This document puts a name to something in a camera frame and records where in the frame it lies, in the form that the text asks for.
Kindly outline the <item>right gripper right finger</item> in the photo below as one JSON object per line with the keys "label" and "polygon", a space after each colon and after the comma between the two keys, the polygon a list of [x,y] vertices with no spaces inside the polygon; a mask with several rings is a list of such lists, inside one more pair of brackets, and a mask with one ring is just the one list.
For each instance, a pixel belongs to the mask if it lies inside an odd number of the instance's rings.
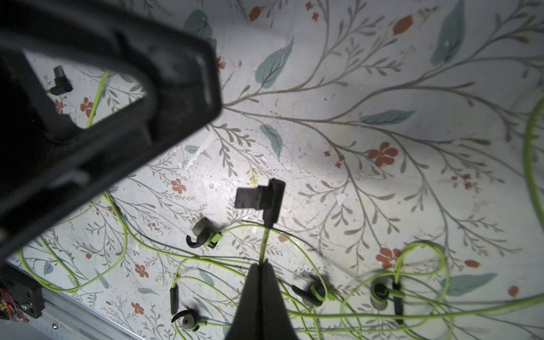
{"label": "right gripper right finger", "polygon": [[273,266],[262,265],[262,335],[263,339],[298,339],[283,302]]}

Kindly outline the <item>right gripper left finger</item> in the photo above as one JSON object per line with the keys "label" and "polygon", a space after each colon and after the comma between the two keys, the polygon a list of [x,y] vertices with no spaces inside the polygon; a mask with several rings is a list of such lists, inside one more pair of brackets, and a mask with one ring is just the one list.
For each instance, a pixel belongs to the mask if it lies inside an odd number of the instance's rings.
{"label": "right gripper left finger", "polygon": [[249,269],[235,318],[225,339],[264,339],[262,318],[262,268],[258,264],[253,264]]}

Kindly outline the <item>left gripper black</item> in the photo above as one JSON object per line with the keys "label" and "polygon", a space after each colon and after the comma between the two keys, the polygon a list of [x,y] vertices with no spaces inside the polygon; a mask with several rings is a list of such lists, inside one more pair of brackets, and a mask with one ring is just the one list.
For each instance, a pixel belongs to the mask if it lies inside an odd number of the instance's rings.
{"label": "left gripper black", "polygon": [[[102,69],[83,118],[65,106],[75,79],[62,66],[42,83],[37,52]],[[1,3],[1,257],[221,111],[208,17],[181,30],[99,1]]]}

